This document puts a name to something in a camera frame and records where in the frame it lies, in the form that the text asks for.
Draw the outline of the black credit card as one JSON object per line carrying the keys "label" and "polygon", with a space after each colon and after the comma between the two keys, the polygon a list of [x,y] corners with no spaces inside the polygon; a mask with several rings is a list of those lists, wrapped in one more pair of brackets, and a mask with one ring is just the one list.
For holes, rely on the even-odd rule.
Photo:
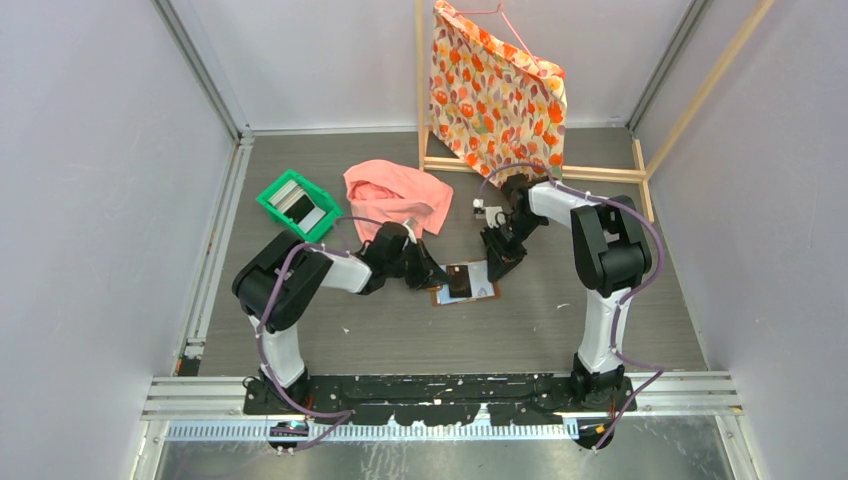
{"label": "black credit card", "polygon": [[448,297],[451,299],[469,299],[472,297],[471,278],[467,264],[446,266],[448,274]]}

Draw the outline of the brown leather card holder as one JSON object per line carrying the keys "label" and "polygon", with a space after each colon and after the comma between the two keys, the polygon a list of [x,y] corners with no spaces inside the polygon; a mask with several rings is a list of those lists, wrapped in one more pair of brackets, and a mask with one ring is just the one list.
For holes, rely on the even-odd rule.
{"label": "brown leather card holder", "polygon": [[485,260],[443,265],[448,283],[430,290],[434,307],[457,305],[501,296],[497,283],[488,280]]}

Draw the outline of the green card tray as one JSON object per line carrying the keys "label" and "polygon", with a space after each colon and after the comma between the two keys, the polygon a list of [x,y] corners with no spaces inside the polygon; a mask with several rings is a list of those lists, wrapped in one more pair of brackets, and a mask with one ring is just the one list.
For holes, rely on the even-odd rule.
{"label": "green card tray", "polygon": [[310,243],[319,243],[343,214],[329,193],[291,169],[266,187],[256,201],[272,221]]}

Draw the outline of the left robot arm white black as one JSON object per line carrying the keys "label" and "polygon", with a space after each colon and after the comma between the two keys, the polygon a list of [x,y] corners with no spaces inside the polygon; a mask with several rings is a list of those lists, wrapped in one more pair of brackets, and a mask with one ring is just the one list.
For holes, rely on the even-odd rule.
{"label": "left robot arm white black", "polygon": [[259,372],[273,406],[293,414],[305,405],[309,374],[298,322],[319,289],[369,295],[389,279],[402,279],[413,291],[449,282],[423,240],[396,222],[382,223],[355,252],[328,249],[284,231],[242,267],[232,293],[254,329]]}

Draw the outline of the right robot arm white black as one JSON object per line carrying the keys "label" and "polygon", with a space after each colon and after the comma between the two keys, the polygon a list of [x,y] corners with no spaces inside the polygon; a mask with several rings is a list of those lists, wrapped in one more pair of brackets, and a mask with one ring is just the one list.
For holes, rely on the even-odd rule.
{"label": "right robot arm white black", "polygon": [[623,389],[625,366],[618,345],[634,292],[653,265],[650,229],[631,198],[603,198],[552,179],[518,173],[501,187],[510,209],[473,201],[481,232],[487,278],[496,283],[524,259],[524,241],[552,222],[571,233],[574,267],[587,292],[583,339],[574,355],[569,391],[574,403],[596,410]]}

